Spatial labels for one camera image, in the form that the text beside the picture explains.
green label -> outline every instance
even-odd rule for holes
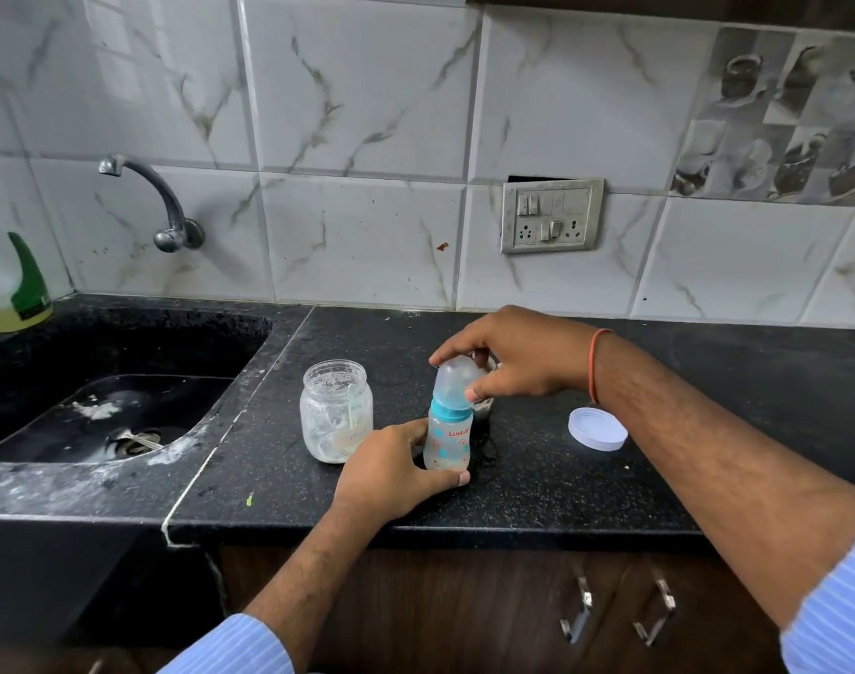
[[[50,293],[46,290],[44,275],[35,262],[34,255],[22,237],[15,232],[8,233],[13,248],[16,249],[18,262],[22,268],[22,282],[10,299],[12,309],[22,321],[39,315],[50,306]]]

open jar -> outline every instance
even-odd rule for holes
[[[375,425],[366,370],[348,359],[312,366],[302,377],[300,420],[309,452],[326,464],[344,464]]]

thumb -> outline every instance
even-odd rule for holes
[[[436,471],[419,470],[419,486],[423,494],[423,499],[430,498],[442,491],[451,490],[454,487],[466,485],[472,478],[472,474],[468,471],[456,471],[452,469],[440,469]]]
[[[478,378],[465,390],[465,398],[471,402],[483,402],[489,397],[517,395],[517,371],[511,364],[504,364]]]

sink drain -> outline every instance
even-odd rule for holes
[[[143,444],[140,440],[143,440],[144,442],[152,442],[156,445],[158,445],[162,440],[162,435],[160,435],[159,430],[153,428],[141,430],[139,433],[131,433],[127,430],[125,432],[130,437],[119,438],[115,441],[115,458],[130,458],[131,456],[148,454],[155,451],[156,447],[149,444]]]

orange wristband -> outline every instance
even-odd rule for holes
[[[599,404],[599,400],[597,400],[596,396],[596,379],[594,376],[595,371],[593,369],[593,358],[596,356],[596,341],[603,333],[614,333],[614,331],[612,329],[599,329],[593,334],[593,338],[590,339],[590,358],[587,362],[587,389],[590,391],[590,398],[593,400],[594,404]]]

